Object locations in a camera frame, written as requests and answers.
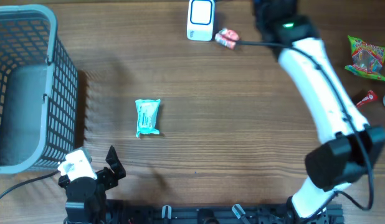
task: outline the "wooden tabletop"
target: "wooden tabletop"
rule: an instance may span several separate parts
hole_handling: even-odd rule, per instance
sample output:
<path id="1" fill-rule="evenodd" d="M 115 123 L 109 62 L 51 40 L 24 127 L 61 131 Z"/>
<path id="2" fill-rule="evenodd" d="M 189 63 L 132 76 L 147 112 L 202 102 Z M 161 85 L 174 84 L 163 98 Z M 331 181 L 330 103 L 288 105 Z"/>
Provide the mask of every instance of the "wooden tabletop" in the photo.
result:
<path id="1" fill-rule="evenodd" d="M 385 46 L 385 1 L 302 0 L 319 27 L 347 92 L 380 97 L 385 83 L 355 77 L 347 35 Z M 145 205 L 282 203 L 306 175 L 304 157 L 319 146 L 311 115 L 271 51 L 232 51 L 186 38 L 188 2 L 51 4 L 59 36 L 80 70 L 78 145 L 107 166 L 114 145 L 127 177 L 108 198 Z M 219 27 L 260 40 L 250 2 L 216 5 Z M 136 138 L 137 99 L 161 99 L 159 136 Z M 381 101 L 361 110 L 385 126 Z M 0 175 L 0 193 L 43 173 Z M 385 223 L 385 148 L 375 168 L 370 212 L 344 198 L 347 223 Z M 0 201 L 0 223 L 61 223 L 65 191 L 58 176 L 21 187 Z M 366 203 L 366 177 L 347 190 Z"/>

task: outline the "light blue packet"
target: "light blue packet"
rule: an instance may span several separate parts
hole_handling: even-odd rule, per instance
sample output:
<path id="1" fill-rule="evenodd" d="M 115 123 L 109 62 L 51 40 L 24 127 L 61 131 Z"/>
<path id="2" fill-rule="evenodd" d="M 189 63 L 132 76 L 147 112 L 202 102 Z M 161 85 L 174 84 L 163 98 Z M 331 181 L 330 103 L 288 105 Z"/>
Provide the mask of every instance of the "light blue packet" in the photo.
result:
<path id="1" fill-rule="evenodd" d="M 137 134 L 159 134 L 155 129 L 156 115 L 161 100 L 136 100 L 137 107 Z"/>

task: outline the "black cable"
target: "black cable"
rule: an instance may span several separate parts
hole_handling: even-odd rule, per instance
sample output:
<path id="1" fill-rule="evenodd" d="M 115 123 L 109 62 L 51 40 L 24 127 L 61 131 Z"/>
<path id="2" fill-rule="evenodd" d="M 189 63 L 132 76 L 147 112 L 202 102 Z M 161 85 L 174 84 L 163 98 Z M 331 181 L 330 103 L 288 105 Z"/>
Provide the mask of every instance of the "black cable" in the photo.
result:
<path id="1" fill-rule="evenodd" d="M 331 89 L 333 90 L 334 95 L 336 96 L 336 99 L 338 100 L 338 103 L 341 106 L 342 112 L 345 114 L 346 120 L 349 123 L 349 125 L 351 126 L 351 129 L 353 130 L 354 137 L 356 138 L 356 140 L 358 142 L 360 151 L 361 151 L 361 153 L 363 155 L 365 166 L 367 168 L 368 188 L 369 188 L 368 204 L 365 207 L 360 205 L 355 199 L 353 199 L 352 196 L 350 196 L 347 193 L 345 193 L 343 191 L 340 191 L 340 190 L 334 191 L 335 194 L 330 199 L 332 200 L 333 198 L 338 196 L 338 194 L 341 194 L 341 195 L 345 196 L 347 199 L 349 199 L 355 206 L 357 206 L 361 210 L 364 210 L 364 211 L 370 210 L 373 207 L 373 203 L 374 203 L 374 172 L 373 172 L 373 169 L 371 167 L 371 163 L 369 161 L 369 157 L 368 157 L 368 154 L 367 154 L 367 152 L 365 150 L 363 142 L 361 142 L 361 139 L 359 137 L 358 131 L 357 131 L 356 127 L 354 126 L 353 122 L 352 122 L 352 117 L 349 115 L 348 110 L 346 109 L 346 105 L 343 103 L 342 97 L 340 96 L 340 94 L 336 90 L 336 87 L 334 86 L 334 84 L 332 83 L 332 81 L 330 80 L 330 78 L 328 77 L 328 75 L 326 74 L 324 69 L 322 68 L 322 66 L 311 55 L 309 55 L 308 53 L 306 53 L 306 52 L 304 52 L 304 51 L 302 51 L 302 50 L 300 50 L 298 48 L 292 47 L 292 46 L 288 46 L 288 45 L 284 45 L 284 44 L 277 44 L 277 43 L 249 42 L 249 41 L 242 41 L 242 40 L 237 41 L 237 44 L 239 44 L 239 45 L 251 45 L 251 46 L 278 47 L 278 48 L 283 48 L 283 49 L 294 50 L 294 51 L 302 54 L 303 56 L 305 56 L 307 59 L 309 59 L 315 65 L 315 68 L 322 73 L 322 75 L 327 80 L 328 84 L 330 85 Z M 312 217 L 315 217 L 318 213 L 320 213 L 328 205 L 328 203 L 331 202 L 331 200 L 328 200 L 322 206 L 322 208 L 319 208 L 308 219 L 311 219 Z"/>
<path id="2" fill-rule="evenodd" d="M 55 171 L 55 172 L 52 172 L 51 174 L 47 174 L 47 175 L 44 175 L 44 176 L 41 176 L 41 177 L 36 177 L 34 179 L 31 179 L 31 180 L 26 180 L 24 182 L 21 182 L 19 184 L 16 184 L 12 187 L 10 187 L 9 189 L 5 190 L 1 195 L 0 195 L 0 199 L 3 198 L 6 194 L 10 193 L 12 190 L 14 189 L 17 189 L 18 187 L 20 186 L 23 186 L 23 185 L 26 185 L 26 184 L 29 184 L 29 183 L 32 183 L 32 182 L 35 182 L 37 180 L 42 180 L 42 179 L 45 179 L 45 178 L 48 178 L 48 177 L 52 177 L 54 176 L 55 174 L 57 174 L 59 171 Z"/>

